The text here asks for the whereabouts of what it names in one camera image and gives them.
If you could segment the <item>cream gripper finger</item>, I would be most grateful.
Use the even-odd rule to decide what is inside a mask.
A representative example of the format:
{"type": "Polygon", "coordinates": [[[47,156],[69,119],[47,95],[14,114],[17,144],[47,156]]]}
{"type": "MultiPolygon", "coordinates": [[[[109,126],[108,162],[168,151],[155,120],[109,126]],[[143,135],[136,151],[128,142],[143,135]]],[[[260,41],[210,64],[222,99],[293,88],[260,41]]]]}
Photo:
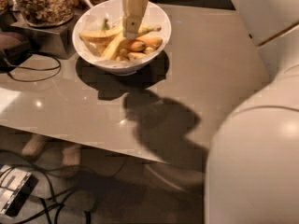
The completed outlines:
{"type": "Polygon", "coordinates": [[[134,39],[143,20],[149,0],[122,0],[123,35],[134,39]]]}

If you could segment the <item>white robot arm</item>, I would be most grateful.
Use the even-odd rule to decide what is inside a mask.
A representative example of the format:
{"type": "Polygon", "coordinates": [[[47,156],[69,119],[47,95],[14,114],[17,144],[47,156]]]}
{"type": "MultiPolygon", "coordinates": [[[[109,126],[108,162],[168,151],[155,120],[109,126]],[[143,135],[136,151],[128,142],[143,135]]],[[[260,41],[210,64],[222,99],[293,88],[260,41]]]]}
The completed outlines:
{"type": "Polygon", "coordinates": [[[171,10],[175,91],[215,125],[202,209],[179,224],[299,224],[299,0],[171,10]]]}

